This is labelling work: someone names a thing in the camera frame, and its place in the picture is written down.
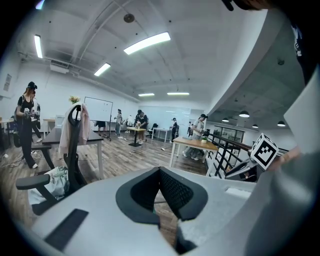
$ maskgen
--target white ceiling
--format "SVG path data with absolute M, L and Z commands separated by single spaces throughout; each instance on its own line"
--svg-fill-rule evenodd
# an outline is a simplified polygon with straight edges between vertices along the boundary
M 135 22 L 124 22 L 127 13 Z M 37 34 L 45 59 L 70 63 L 73 73 L 139 100 L 141 93 L 165 100 L 167 92 L 180 91 L 209 101 L 241 50 L 237 39 L 246 13 L 228 11 L 221 0 L 46 1 L 22 24 L 18 49 L 27 61 L 39 61 Z M 163 32 L 170 41 L 131 55 L 123 51 Z M 95 77 L 105 62 L 111 68 Z

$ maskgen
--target white bag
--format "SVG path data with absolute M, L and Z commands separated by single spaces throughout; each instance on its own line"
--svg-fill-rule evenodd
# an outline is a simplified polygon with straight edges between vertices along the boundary
M 50 182 L 44 187 L 57 200 L 60 200 L 64 197 L 66 192 L 69 191 L 68 169 L 64 166 L 59 166 L 46 172 L 45 174 L 50 175 Z M 36 188 L 28 190 L 28 199 L 30 205 L 36 205 L 46 201 L 46 199 Z

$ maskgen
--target whiteboard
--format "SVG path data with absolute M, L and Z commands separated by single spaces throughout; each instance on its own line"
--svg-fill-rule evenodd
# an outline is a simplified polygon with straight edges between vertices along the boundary
M 110 121 L 113 102 L 98 98 L 84 98 L 84 104 L 89 112 L 90 120 L 93 121 Z

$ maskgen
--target air vent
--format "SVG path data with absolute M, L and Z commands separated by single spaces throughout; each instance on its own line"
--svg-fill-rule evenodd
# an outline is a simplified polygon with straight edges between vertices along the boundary
M 60 61 L 56 61 L 56 60 L 51 60 L 50 69 L 52 71 L 66 74 L 69 72 L 69 64 L 66 64 L 66 63 L 63 63 Z

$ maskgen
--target white cube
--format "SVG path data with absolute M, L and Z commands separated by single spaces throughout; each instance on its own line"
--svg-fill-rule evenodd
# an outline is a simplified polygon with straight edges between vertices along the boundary
M 261 133 L 260 137 L 252 146 L 251 158 L 254 159 L 264 170 L 275 159 L 279 148 L 266 135 Z

